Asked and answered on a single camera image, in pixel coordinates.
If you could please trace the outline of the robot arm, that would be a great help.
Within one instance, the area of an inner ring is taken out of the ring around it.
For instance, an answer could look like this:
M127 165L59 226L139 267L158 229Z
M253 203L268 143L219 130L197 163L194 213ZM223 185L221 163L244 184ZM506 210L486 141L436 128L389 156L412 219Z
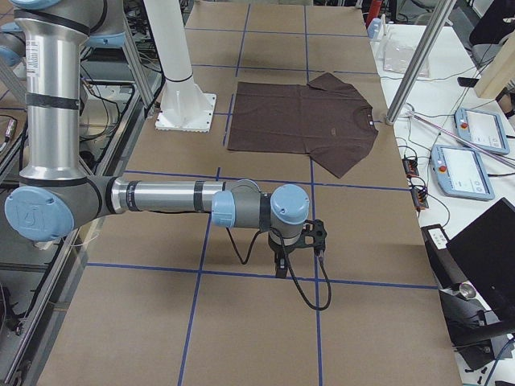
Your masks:
M235 183L146 183L84 173L79 165L80 50L128 39L120 1L17 1L25 36L30 157L6 199L9 225L37 242L56 240L88 222L127 211L208 213L223 228L266 233L278 277L292 276L290 254L312 248L323 257L326 231L309 220L306 192L293 184L272 193L248 179Z
M15 22L1 25L1 58L9 67L20 64L26 55L26 38Z

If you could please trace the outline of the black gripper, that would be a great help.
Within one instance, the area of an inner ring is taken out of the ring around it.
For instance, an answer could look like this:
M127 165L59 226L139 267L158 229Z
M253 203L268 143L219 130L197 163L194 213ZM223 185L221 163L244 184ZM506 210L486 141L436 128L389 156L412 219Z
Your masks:
M288 264L285 255L293 253L296 249L312 248L316 257L323 257L326 250L327 231L322 220L306 220L297 240L292 244L281 244L281 238L273 232L269 232L268 245L275 252L275 277L286 278Z

